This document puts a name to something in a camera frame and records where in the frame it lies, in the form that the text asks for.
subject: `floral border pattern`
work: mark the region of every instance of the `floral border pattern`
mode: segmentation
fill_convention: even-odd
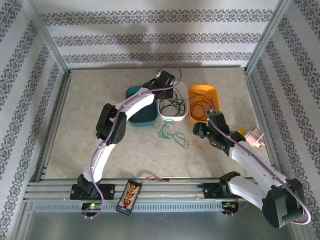
[[[6,171],[6,165],[8,160],[11,157],[11,152],[13,147],[16,144],[16,139],[20,133],[20,129],[27,115],[27,111],[37,89],[38,82],[43,73],[47,60],[49,58],[50,52],[48,47],[44,44],[35,64],[33,70],[30,74],[30,77],[25,85],[25,88],[22,92],[21,99],[16,106],[16,111],[13,114],[12,122],[10,122],[6,135],[3,138],[3,143],[1,143],[0,148],[0,180],[2,180],[2,175]]]
[[[6,36],[11,24],[14,22],[21,9],[22,4],[19,0],[7,0],[4,2],[0,10],[0,43]]]
[[[318,174],[320,175],[320,143],[318,142],[318,137],[312,129],[312,125],[309,123],[305,108],[296,93],[295,86],[292,84],[286,66],[282,61],[274,42],[269,41],[265,49],[279,78],[284,94],[289,101],[289,105],[291,106],[297,125],[300,128],[305,145],[308,147],[309,154],[312,156],[311,159],[313,160],[313,164],[318,169]]]
[[[19,40],[19,43],[12,54],[12,58],[9,59],[6,68],[3,70],[0,79],[0,111],[2,110],[2,106],[6,103],[6,98],[11,91],[13,83],[16,81],[16,77],[20,72],[22,64],[25,62],[27,54],[37,35],[37,28],[30,22]]]
[[[58,47],[133,44],[256,44],[260,33],[145,33],[56,36]]]
[[[308,52],[303,47],[302,42],[286,16],[280,21],[278,30],[285,40],[296,65],[299,67],[299,70],[310,89],[310,93],[312,93],[312,96],[320,109],[320,74],[317,72],[314,63],[308,56]]]
[[[8,226],[12,221],[11,217],[13,216],[13,211],[17,207],[18,198],[19,198],[19,195],[21,194],[21,188],[25,180],[25,174],[29,167],[33,150],[35,148],[37,138],[40,133],[40,130],[46,115],[47,107],[49,105],[49,101],[50,101],[53,89],[55,87],[55,83],[57,81],[59,72],[60,72],[60,69],[58,64],[54,63],[50,73],[50,77],[47,81],[43,95],[41,97],[40,105],[34,116],[33,124],[29,132],[29,136],[27,137],[25,147],[23,149],[23,154],[21,155],[21,159],[19,160],[19,167],[17,168],[17,171],[14,174],[14,181],[12,181],[12,186],[10,187],[9,195],[7,196],[7,201],[4,204],[4,211],[2,211],[1,213],[1,219],[0,219],[0,223],[1,223],[0,238],[1,239],[6,238],[6,230],[8,230]]]
[[[147,52],[63,55],[67,64],[132,63],[132,62],[195,62],[248,61],[251,52]]]
[[[87,24],[141,24],[141,23],[213,23],[249,22],[266,23],[272,9],[179,9],[135,10],[100,12],[54,12],[42,13],[47,26]]]
[[[311,26],[317,39],[320,41],[320,6],[316,0],[294,0],[305,20]]]
[[[310,183],[307,181],[308,177],[306,176],[306,171],[302,167],[300,156],[297,153],[295,143],[293,142],[287,122],[283,116],[283,112],[277,100],[276,93],[272,87],[272,83],[268,76],[267,70],[261,59],[259,59],[259,61],[257,62],[256,69],[261,78],[265,94],[268,98],[268,102],[273,112],[275,121],[278,125],[278,130],[279,130],[279,133],[281,134],[284,148],[287,152],[288,159],[291,163],[293,173],[303,185],[304,201],[312,213],[312,226],[316,229],[315,233],[317,237],[320,238],[320,212],[319,212],[319,207],[317,206],[317,200],[313,196],[314,193],[311,190]],[[254,87],[258,91],[255,81],[253,81],[253,83],[254,83]]]

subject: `white bowl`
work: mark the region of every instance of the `white bowl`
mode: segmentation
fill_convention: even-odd
[[[185,104],[185,113],[182,116],[174,116],[177,113],[177,109],[174,106],[167,106],[162,110],[162,114],[160,113],[160,100],[157,101],[157,109],[158,114],[162,120],[174,120],[175,122],[182,121],[189,113],[189,99],[188,99],[188,88],[184,82],[180,82],[175,87],[181,94],[181,97]]]

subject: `white wall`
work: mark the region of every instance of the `white wall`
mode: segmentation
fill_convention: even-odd
[[[35,0],[70,68],[245,66],[278,0]]]
[[[0,239],[9,239],[63,74],[21,3],[0,8]]]
[[[311,239],[320,239],[319,15],[318,1],[293,1],[251,74],[281,168],[303,184]]]

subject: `wire bundle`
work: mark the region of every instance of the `wire bundle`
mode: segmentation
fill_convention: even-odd
[[[186,104],[178,89],[173,89],[173,98],[161,100],[159,103],[159,112],[163,114],[163,110],[167,107],[174,107],[177,112],[173,117],[180,117],[186,113]]]
[[[181,147],[183,147],[184,149],[189,148],[189,141],[182,138],[181,136],[184,135],[183,132],[180,132],[180,128],[175,131],[174,133],[170,133],[168,132],[168,128],[170,128],[170,126],[175,125],[176,122],[173,119],[166,119],[163,123],[162,128],[160,129],[160,131],[157,131],[156,133],[159,135],[159,138],[163,138],[163,139],[174,139]],[[178,139],[182,140],[184,143],[186,144],[181,144]]]
[[[205,107],[207,105],[214,105],[214,103],[212,101],[212,97],[208,98],[205,96],[204,93],[191,92],[189,95],[189,102],[191,102],[191,99],[196,100],[193,103],[191,103],[189,106],[191,117],[197,121],[207,120]],[[198,109],[201,109],[200,110],[201,113],[200,114],[198,113],[196,115],[195,111],[198,111]]]

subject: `black cable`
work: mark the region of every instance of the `black cable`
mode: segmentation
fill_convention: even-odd
[[[181,93],[175,87],[173,88],[173,98],[168,98],[160,101],[160,114],[162,114],[163,110],[167,107],[174,107],[175,109],[177,109],[177,112],[173,117],[183,116],[186,113],[185,101]]]

